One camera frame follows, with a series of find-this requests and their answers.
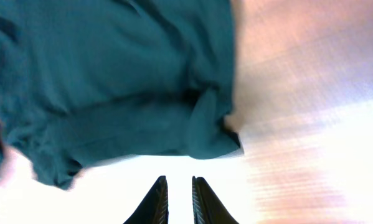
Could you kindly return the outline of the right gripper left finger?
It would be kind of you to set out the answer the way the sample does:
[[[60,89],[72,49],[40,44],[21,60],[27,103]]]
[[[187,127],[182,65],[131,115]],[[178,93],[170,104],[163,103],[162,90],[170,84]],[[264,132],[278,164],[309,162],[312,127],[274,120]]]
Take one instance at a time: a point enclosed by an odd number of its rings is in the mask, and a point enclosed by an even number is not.
[[[168,224],[168,220],[168,183],[162,175],[124,224]]]

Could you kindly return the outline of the black polo shirt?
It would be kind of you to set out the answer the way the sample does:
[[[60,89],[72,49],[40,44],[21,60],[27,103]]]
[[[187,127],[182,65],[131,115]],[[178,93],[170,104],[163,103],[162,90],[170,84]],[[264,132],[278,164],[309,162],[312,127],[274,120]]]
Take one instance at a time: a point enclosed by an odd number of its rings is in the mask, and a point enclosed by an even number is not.
[[[0,131],[37,180],[68,189],[128,155],[240,148],[229,0],[0,0]]]

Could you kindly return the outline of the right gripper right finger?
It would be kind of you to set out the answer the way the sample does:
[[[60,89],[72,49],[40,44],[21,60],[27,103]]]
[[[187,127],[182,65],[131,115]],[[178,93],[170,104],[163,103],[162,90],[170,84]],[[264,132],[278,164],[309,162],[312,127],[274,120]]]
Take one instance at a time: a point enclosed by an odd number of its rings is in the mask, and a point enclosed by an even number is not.
[[[195,224],[238,224],[203,177],[192,177]]]

